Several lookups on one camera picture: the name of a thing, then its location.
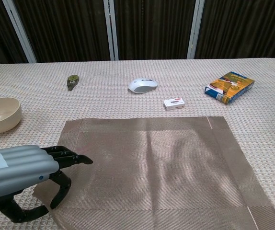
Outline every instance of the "brown cloth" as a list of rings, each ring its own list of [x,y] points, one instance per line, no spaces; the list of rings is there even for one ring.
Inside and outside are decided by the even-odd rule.
[[[67,230],[275,230],[275,209],[223,117],[67,121],[59,145],[94,163],[50,210]],[[52,181],[34,196],[48,206]]]

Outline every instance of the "gray robotic hand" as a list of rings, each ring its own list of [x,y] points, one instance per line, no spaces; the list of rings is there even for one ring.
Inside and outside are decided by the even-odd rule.
[[[50,179],[60,186],[50,203],[54,209],[71,186],[71,180],[60,169],[79,163],[92,164],[93,161],[63,146],[39,148],[30,145],[0,149],[0,211],[16,223],[45,215],[48,213],[45,206],[23,210],[14,201],[14,196],[25,188]]]

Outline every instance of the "small white box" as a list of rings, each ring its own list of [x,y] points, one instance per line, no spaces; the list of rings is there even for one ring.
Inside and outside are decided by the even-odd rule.
[[[181,97],[168,99],[164,101],[164,106],[166,110],[181,109],[184,108],[184,105],[185,103]]]

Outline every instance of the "white wireless mouse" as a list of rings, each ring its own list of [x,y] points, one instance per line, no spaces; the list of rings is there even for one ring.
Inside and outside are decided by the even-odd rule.
[[[133,80],[129,84],[128,89],[130,89],[134,93],[145,93],[156,89],[157,86],[158,84],[154,80],[147,78],[138,78]]]

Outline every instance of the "table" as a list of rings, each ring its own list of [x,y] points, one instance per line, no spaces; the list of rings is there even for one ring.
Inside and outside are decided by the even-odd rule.
[[[251,90],[225,105],[204,94],[215,78],[234,71],[256,80]],[[73,91],[67,77],[80,77]],[[135,78],[156,80],[156,90],[127,91]],[[0,149],[18,145],[57,144],[67,120],[224,116],[261,186],[275,206],[275,58],[135,60],[0,64],[0,97],[22,105],[20,124],[0,134]],[[183,109],[165,111],[163,100],[183,97]],[[15,197],[23,208],[41,204],[28,188]],[[13,224],[0,213],[0,229],[58,229],[49,215]]]

